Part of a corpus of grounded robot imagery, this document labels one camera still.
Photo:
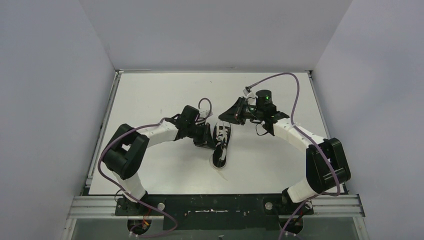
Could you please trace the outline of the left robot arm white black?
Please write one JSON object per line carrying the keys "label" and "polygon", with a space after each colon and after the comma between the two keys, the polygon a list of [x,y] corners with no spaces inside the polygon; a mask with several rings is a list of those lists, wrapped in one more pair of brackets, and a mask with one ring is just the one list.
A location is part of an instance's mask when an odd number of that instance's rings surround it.
{"label": "left robot arm white black", "polygon": [[214,150],[210,124],[211,108],[195,108],[186,105],[181,113],[164,117],[158,123],[132,127],[122,124],[102,151],[97,168],[100,175],[119,187],[128,207],[143,213],[148,207],[146,189],[138,171],[149,147],[175,142],[184,138],[193,140],[197,147]]}

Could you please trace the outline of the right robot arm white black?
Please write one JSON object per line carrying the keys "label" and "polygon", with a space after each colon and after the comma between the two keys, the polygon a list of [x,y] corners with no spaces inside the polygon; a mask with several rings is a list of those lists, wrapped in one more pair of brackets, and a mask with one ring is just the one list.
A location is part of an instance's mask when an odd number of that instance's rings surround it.
{"label": "right robot arm white black", "polygon": [[255,97],[239,97],[218,118],[233,125],[244,125],[247,120],[258,123],[267,134],[279,137],[305,153],[305,177],[282,191],[281,207],[289,214],[295,213],[301,202],[327,194],[332,188],[340,192],[340,185],[352,177],[341,141],[335,137],[324,138],[297,126],[292,117],[273,104],[270,90],[259,90]]}

